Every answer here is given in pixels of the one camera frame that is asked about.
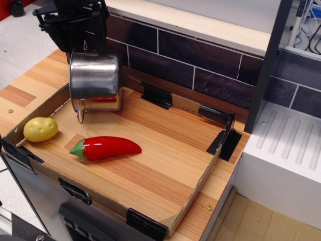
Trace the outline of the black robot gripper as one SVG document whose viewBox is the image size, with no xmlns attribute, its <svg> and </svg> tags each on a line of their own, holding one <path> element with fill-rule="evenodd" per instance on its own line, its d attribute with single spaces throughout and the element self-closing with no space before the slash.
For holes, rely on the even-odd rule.
<svg viewBox="0 0 321 241">
<path fill-rule="evenodd" d="M 71 24 L 91 25 L 95 36 L 104 45 L 106 42 L 106 20 L 110 16 L 105 1 L 50 1 L 47 5 L 35 9 L 40 28 L 46 31 L 57 47 L 70 53 L 73 50 Z"/>
</svg>

